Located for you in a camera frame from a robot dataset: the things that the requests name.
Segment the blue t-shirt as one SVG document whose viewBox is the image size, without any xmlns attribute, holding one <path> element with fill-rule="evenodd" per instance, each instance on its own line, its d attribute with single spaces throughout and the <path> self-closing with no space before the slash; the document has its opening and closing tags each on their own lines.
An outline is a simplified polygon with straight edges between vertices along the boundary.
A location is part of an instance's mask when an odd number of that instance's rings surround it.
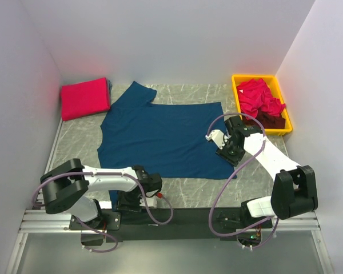
<svg viewBox="0 0 343 274">
<path fill-rule="evenodd" d="M 157 91 L 133 82 L 113 103 L 102 124 L 98 148 L 102 168 L 144 166 L 164 179 L 194 179 L 175 207 L 210 207 L 234 168 L 205 139 L 222 115 L 221 102 L 156 104 Z"/>
</svg>

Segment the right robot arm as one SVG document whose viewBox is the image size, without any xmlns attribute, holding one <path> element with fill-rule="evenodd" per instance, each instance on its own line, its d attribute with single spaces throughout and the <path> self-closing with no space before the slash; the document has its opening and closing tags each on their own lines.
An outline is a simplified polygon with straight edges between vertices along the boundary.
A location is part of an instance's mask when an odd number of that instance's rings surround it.
<svg viewBox="0 0 343 274">
<path fill-rule="evenodd" d="M 216 153 L 242 170 L 256 160 L 273 179 L 269 196 L 245 201 L 239 208 L 237 222 L 251 228 L 272 217 L 286 220 L 318 208 L 315 172 L 281 152 L 266 136 L 262 124 L 246 126 L 242 114 L 225 120 L 227 132 L 208 129 L 206 140 L 217 146 Z"/>
</svg>

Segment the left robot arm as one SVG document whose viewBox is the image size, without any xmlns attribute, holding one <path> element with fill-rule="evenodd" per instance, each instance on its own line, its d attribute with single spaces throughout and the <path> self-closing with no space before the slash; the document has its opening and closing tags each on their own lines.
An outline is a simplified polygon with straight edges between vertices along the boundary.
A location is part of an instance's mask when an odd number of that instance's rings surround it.
<svg viewBox="0 0 343 274">
<path fill-rule="evenodd" d="M 146 206 L 157 208 L 156 196 L 162 188 L 160 175 L 149 174 L 143 166 L 94 168 L 82 165 L 77 158 L 44 174 L 40 181 L 41 184 L 48 182 L 42 189 L 46 213 L 70 213 L 89 229 L 97 229 L 108 221 L 99 201 L 87 198 L 85 193 L 115 191 L 112 209 L 139 212 Z"/>
</svg>

